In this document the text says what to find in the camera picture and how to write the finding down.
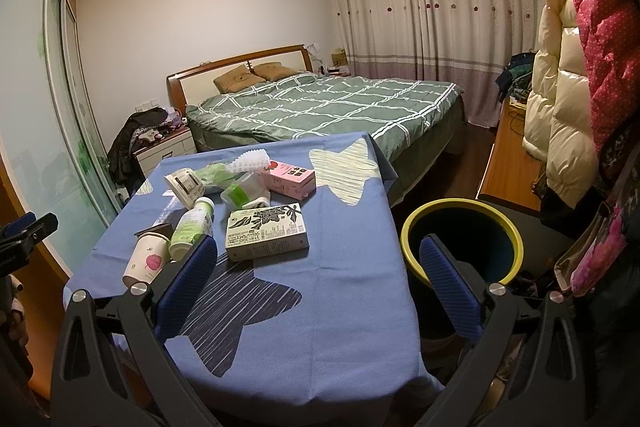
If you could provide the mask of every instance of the trash can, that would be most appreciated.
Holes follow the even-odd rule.
[[[420,242],[428,233],[435,233],[453,257],[473,265],[487,283],[506,285],[522,266],[522,238],[503,213],[475,200],[431,201],[411,213],[400,234],[409,270],[428,286],[431,283],[418,262]]]

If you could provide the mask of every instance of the green plaid bedspread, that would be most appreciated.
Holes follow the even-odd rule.
[[[213,96],[188,106],[187,117],[209,132],[258,142],[364,131],[393,161],[442,119],[461,92],[448,82],[302,73]]]

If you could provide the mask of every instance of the brown pillow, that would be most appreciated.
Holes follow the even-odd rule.
[[[292,74],[298,74],[298,71],[292,70],[283,66],[280,62],[265,62],[264,64],[258,64],[253,67],[254,73],[263,77],[269,82],[275,82],[276,80],[282,80]]]
[[[264,82],[264,78],[251,74],[243,64],[237,68],[227,71],[214,79],[213,83],[221,93],[238,92],[245,87],[251,87],[259,82]]]

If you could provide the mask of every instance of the pink milk carton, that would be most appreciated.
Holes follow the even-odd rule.
[[[302,201],[316,190],[316,172],[313,169],[272,161],[260,174],[264,185],[269,190],[298,201]]]

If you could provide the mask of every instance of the wooden floor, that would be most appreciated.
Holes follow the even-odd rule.
[[[442,198],[475,199],[482,181],[495,129],[466,124],[462,132],[463,152],[460,155],[442,153],[430,171],[392,209],[398,231],[416,208]]]

